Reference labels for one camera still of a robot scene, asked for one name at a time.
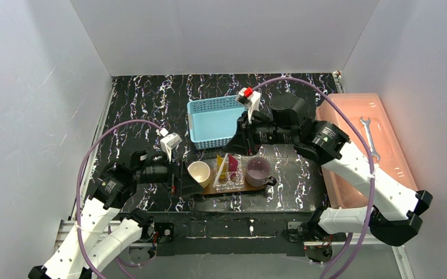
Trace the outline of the oval wooden tray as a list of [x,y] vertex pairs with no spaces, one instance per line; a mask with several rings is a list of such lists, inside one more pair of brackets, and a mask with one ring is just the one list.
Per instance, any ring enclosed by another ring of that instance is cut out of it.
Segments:
[[226,180],[224,182],[218,181],[216,187],[213,188],[214,182],[214,174],[210,175],[209,185],[204,188],[202,193],[199,195],[202,196],[215,196],[215,195],[223,195],[223,194],[232,194],[232,193],[246,193],[246,192],[255,192],[260,191],[262,189],[267,188],[268,186],[262,186],[259,188],[251,187],[244,179],[242,174],[237,175],[237,179],[235,181]]

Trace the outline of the purple mug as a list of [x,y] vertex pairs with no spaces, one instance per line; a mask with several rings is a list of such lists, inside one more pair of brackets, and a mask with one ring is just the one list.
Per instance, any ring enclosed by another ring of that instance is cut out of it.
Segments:
[[255,188],[275,186],[276,178],[271,175],[271,165],[264,158],[252,158],[245,167],[245,181]]

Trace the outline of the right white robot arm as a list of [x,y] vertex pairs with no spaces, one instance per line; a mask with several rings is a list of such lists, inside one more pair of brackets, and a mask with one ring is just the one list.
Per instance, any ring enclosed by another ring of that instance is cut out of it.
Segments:
[[300,156],[339,175],[373,199],[372,205],[362,208],[317,209],[303,226],[304,234],[321,238],[367,233],[390,246],[401,246],[419,233],[421,215],[430,207],[432,195],[409,189],[375,168],[339,127],[311,117],[302,98],[290,94],[274,98],[271,116],[259,111],[260,94],[251,88],[243,89],[235,99],[245,111],[225,152],[253,156],[262,145],[290,144]]

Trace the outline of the white toothbrush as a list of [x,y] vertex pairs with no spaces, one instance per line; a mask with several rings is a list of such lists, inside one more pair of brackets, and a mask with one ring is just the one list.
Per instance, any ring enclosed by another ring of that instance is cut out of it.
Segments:
[[216,184],[218,183],[219,177],[221,176],[221,174],[222,174],[222,172],[223,172],[223,169],[225,168],[227,158],[228,158],[228,153],[226,153],[226,154],[224,155],[224,158],[223,158],[223,160],[222,160],[222,162],[221,162],[221,164],[220,164],[220,167],[219,167],[219,169],[218,169],[218,172],[217,172],[216,175],[215,175],[214,182],[213,182],[213,188],[215,188],[215,187],[216,187]]

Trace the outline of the clear textured acrylic holder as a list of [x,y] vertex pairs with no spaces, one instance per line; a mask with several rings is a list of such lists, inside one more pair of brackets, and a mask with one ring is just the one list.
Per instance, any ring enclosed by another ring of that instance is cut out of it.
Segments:
[[216,192],[230,192],[244,187],[244,174],[239,157],[226,153],[216,156],[216,172],[212,188]]

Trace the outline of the yellow mug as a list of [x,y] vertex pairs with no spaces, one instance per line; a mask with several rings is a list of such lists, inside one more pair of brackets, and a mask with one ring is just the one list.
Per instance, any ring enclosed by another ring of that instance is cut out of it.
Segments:
[[202,161],[196,161],[188,166],[188,172],[203,188],[209,185],[211,169],[209,165]]

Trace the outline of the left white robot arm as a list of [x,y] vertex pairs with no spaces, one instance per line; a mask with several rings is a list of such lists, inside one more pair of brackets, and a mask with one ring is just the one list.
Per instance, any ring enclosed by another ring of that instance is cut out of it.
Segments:
[[111,163],[99,176],[101,182],[78,211],[75,226],[58,250],[42,266],[35,266],[29,278],[92,278],[130,244],[154,227],[153,216],[134,209],[103,240],[104,229],[120,213],[140,184],[163,183],[177,194],[200,194],[204,187],[194,179],[186,162],[173,162],[164,152],[149,156],[147,151],[131,155],[129,166]]

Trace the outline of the yellow toothpaste tube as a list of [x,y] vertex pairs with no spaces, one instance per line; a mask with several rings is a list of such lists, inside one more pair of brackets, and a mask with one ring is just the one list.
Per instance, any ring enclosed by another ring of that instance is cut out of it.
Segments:
[[[224,157],[221,157],[220,155],[217,155],[217,171],[218,171],[218,169],[220,167],[220,164],[221,164],[223,158]],[[223,169],[223,172],[222,172],[221,176],[219,177],[219,179],[222,180],[222,179],[225,179],[225,177],[226,177],[226,165],[225,165],[225,168]]]

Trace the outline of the light blue plastic basket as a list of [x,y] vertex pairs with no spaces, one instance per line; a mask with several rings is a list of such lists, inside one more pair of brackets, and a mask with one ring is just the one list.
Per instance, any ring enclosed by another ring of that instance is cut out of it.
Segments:
[[222,148],[235,135],[237,119],[246,111],[235,96],[187,103],[188,129],[197,150]]

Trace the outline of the pink toothpaste tube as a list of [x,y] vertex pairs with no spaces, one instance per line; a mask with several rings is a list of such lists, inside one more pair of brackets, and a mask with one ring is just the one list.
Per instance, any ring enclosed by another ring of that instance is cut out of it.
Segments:
[[230,180],[235,181],[237,179],[238,161],[233,155],[228,155],[228,174]]

